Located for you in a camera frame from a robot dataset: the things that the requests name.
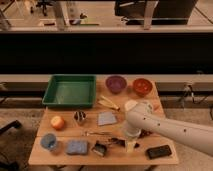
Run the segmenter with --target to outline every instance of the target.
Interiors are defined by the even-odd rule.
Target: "gray sponge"
[[[68,141],[66,153],[69,155],[86,155],[88,151],[88,142],[84,140]]]

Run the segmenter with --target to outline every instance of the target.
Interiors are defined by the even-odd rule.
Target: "bowl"
[[[113,94],[120,93],[124,88],[127,86],[127,82],[125,78],[119,76],[119,75],[113,75],[106,79],[105,82],[107,88],[109,91]]]
[[[152,83],[144,78],[138,78],[133,82],[133,90],[139,96],[146,96],[152,91],[152,88],[153,88]]]

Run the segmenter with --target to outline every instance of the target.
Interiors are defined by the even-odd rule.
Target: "orange bowl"
[[[152,83],[144,78],[138,78],[133,82],[133,90],[139,96],[146,96],[152,91],[152,88],[153,88]]]

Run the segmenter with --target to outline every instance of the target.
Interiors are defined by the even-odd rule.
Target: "blue sponge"
[[[69,155],[86,155],[88,142],[84,140],[70,140],[67,145],[66,153]]]

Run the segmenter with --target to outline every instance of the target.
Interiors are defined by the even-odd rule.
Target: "tray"
[[[95,76],[53,75],[42,103],[48,107],[91,108],[95,94]]]

